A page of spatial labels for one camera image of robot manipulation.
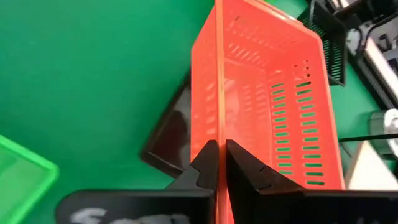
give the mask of green plastic tray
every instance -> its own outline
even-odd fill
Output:
[[[58,177],[58,167],[0,136],[0,223],[19,223]]]

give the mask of red plastic basket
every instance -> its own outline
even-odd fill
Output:
[[[220,146],[218,223],[233,223],[225,139],[310,189],[343,189],[322,42],[255,0],[216,0],[192,48],[192,159]]]

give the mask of green table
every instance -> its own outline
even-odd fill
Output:
[[[274,3],[293,16],[304,0]],[[75,190],[161,189],[138,153],[190,66],[206,1],[0,0],[0,134],[60,167],[25,223],[53,223]],[[353,69],[331,88],[339,137],[377,105]]]

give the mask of basket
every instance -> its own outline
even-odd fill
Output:
[[[192,48],[191,132],[191,159],[221,146],[218,223],[233,223],[226,139],[306,188],[344,188],[322,41],[267,3],[216,1]]]
[[[0,223],[20,223],[57,177],[55,164],[0,136]]]
[[[309,26],[310,10],[304,11],[297,19]],[[346,27],[319,3],[315,2],[311,27],[322,40],[328,69],[329,84],[345,86],[345,65],[347,61]]]

